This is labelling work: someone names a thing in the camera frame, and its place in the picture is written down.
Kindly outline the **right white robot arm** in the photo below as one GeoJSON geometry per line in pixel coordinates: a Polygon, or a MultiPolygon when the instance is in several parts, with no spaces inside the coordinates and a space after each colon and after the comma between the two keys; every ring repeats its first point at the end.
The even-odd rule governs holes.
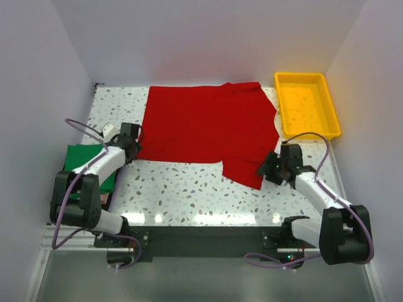
{"type": "Polygon", "coordinates": [[[270,238],[295,247],[301,241],[315,246],[329,265],[367,264],[374,256],[370,215],[362,205],[353,205],[337,195],[320,177],[317,169],[304,165],[298,144],[283,142],[280,153],[270,151],[258,174],[281,185],[287,183],[302,194],[321,214],[319,223],[308,216],[285,218],[280,231],[270,238]]]}

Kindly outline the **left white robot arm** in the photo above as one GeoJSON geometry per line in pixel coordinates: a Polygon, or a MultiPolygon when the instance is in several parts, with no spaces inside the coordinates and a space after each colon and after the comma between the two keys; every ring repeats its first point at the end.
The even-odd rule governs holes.
{"type": "Polygon", "coordinates": [[[83,165],[71,170],[60,171],[54,181],[50,202],[50,220],[55,224],[54,238],[58,237],[62,225],[78,227],[79,230],[91,230],[108,233],[108,239],[117,247],[123,247],[130,241],[130,231],[125,228],[124,217],[111,214],[101,206],[101,189],[112,173],[131,163],[139,154],[144,131],[138,124],[123,122],[111,138],[100,138],[76,126],[76,122],[66,122],[97,140],[101,151],[83,165]]]}

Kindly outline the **red t shirt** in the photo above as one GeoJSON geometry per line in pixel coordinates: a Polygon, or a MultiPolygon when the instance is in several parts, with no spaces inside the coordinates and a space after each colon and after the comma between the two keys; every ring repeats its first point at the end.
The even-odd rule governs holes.
{"type": "Polygon", "coordinates": [[[257,171],[278,143],[276,109],[258,82],[149,89],[138,158],[223,164],[223,176],[261,189],[257,171]]]}

